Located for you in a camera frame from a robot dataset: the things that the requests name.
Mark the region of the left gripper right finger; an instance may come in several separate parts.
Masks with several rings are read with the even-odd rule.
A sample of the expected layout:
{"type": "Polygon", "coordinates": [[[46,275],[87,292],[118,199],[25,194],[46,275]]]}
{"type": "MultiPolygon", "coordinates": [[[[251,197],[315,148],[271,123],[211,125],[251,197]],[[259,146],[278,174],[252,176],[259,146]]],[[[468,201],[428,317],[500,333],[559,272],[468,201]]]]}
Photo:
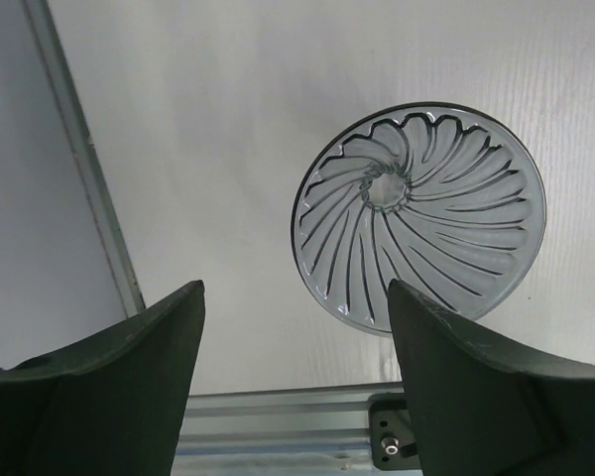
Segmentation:
{"type": "Polygon", "coordinates": [[[388,287],[425,475],[595,475],[595,365],[555,356],[388,287]]]}

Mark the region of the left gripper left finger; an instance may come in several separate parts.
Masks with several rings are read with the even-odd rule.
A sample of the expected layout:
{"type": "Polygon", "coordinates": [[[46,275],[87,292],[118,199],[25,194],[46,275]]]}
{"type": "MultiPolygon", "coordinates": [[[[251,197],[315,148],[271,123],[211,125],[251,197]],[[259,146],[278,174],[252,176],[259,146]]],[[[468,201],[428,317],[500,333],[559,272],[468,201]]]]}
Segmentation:
{"type": "Polygon", "coordinates": [[[0,475],[168,475],[205,319],[192,281],[133,317],[0,368],[0,475]]]}

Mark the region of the clear ribbed glass dripper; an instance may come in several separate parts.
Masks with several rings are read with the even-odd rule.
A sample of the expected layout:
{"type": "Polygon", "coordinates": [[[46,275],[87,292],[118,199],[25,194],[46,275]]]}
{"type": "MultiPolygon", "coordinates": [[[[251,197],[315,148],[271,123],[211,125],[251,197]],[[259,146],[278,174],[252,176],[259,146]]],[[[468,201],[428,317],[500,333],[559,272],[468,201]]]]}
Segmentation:
{"type": "Polygon", "coordinates": [[[415,102],[322,149],[296,194],[291,243],[323,309],[386,336],[392,281],[479,319],[526,277],[545,225],[541,175],[514,132],[468,106],[415,102]]]}

